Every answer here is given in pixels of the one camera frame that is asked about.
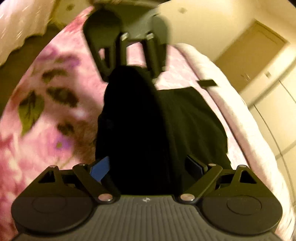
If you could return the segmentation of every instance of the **cabinet door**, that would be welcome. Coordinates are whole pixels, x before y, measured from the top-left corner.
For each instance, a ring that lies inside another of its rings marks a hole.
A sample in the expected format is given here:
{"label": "cabinet door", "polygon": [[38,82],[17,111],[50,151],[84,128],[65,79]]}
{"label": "cabinet door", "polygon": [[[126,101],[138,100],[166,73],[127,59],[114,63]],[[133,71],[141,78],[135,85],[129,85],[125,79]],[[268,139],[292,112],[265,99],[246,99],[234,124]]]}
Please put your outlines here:
{"label": "cabinet door", "polygon": [[277,55],[286,41],[255,22],[215,62],[237,92],[243,90]]}

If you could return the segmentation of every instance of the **door handle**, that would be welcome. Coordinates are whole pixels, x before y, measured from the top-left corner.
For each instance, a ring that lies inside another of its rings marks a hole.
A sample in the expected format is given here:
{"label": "door handle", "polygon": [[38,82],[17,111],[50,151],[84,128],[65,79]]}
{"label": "door handle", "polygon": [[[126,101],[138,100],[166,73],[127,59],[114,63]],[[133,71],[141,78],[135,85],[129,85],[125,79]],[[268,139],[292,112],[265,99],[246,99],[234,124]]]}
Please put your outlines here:
{"label": "door handle", "polygon": [[243,77],[246,81],[251,80],[250,77],[247,74],[241,74],[241,77]]}

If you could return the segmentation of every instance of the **green leaf pattern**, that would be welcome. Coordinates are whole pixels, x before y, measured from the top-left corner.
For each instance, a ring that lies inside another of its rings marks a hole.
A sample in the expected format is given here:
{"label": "green leaf pattern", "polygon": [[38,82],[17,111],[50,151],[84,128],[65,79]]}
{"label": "green leaf pattern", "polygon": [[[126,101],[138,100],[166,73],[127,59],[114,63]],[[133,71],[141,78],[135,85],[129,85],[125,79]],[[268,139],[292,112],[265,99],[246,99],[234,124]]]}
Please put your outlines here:
{"label": "green leaf pattern", "polygon": [[21,101],[18,112],[22,123],[22,136],[31,130],[43,110],[44,99],[41,95],[36,95],[35,91],[31,91],[28,96]]}
{"label": "green leaf pattern", "polygon": [[67,76],[68,73],[64,69],[52,69],[46,71],[42,75],[42,80],[48,84],[55,76]]}
{"label": "green leaf pattern", "polygon": [[64,125],[58,124],[57,129],[65,136],[69,136],[70,134],[74,133],[74,127],[68,122],[66,122]]}
{"label": "green leaf pattern", "polygon": [[67,88],[49,87],[46,92],[58,103],[69,105],[72,108],[77,107],[78,98]]}

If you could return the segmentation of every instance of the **ceiling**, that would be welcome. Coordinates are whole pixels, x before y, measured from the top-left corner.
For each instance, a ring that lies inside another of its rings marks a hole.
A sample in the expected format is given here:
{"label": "ceiling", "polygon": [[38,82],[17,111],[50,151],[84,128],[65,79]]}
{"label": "ceiling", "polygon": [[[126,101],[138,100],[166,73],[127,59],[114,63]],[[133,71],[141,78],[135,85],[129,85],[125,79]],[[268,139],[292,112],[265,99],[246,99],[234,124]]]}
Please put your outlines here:
{"label": "ceiling", "polygon": [[296,27],[296,8],[288,0],[257,0],[257,2],[262,9]]}

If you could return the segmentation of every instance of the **white curtain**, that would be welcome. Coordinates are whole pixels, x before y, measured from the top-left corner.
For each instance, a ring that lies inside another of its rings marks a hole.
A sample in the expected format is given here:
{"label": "white curtain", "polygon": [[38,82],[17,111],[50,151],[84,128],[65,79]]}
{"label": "white curtain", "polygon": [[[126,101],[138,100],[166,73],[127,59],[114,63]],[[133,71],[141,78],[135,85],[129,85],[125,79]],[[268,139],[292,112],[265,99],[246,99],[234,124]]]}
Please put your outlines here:
{"label": "white curtain", "polygon": [[46,31],[55,0],[4,0],[0,5],[0,66],[27,37]]}

